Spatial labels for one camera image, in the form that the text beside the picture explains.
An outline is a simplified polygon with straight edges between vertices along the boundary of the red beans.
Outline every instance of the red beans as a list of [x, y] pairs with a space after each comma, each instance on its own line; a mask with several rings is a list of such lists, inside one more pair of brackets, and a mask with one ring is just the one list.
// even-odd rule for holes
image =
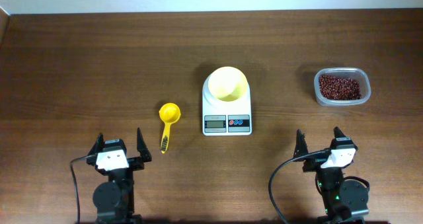
[[355, 79], [321, 75], [319, 86], [320, 92], [327, 99], [357, 100], [362, 98], [360, 85]]

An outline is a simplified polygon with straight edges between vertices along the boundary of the scoop handle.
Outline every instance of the scoop handle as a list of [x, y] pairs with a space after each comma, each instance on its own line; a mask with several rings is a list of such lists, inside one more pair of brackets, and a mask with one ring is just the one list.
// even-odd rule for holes
[[169, 139], [171, 138], [171, 124], [165, 123], [165, 129], [161, 137], [160, 150], [164, 154], [169, 146]]

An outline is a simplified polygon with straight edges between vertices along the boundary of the scale display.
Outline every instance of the scale display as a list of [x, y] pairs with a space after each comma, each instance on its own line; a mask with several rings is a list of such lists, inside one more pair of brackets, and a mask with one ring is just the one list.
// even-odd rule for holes
[[224, 128], [225, 121], [208, 121], [206, 122], [206, 128]]

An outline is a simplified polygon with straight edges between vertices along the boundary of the plastic container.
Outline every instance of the plastic container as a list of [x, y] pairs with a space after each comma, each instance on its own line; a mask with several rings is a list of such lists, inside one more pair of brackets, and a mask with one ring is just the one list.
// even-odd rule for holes
[[[357, 100], [331, 100], [325, 98], [320, 92], [319, 77], [321, 75], [331, 75], [341, 78], [351, 78], [357, 80], [360, 85], [361, 99]], [[367, 75], [361, 69], [357, 68], [328, 68], [322, 69], [315, 76], [316, 101], [322, 106], [350, 106], [363, 104], [369, 100], [371, 95], [370, 82]]]

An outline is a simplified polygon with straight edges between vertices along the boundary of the digital kitchen scale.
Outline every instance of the digital kitchen scale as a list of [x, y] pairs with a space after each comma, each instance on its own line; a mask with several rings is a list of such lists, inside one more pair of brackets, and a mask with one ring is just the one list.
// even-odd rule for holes
[[203, 85], [204, 135], [250, 135], [250, 87], [245, 75], [234, 67], [214, 71]]

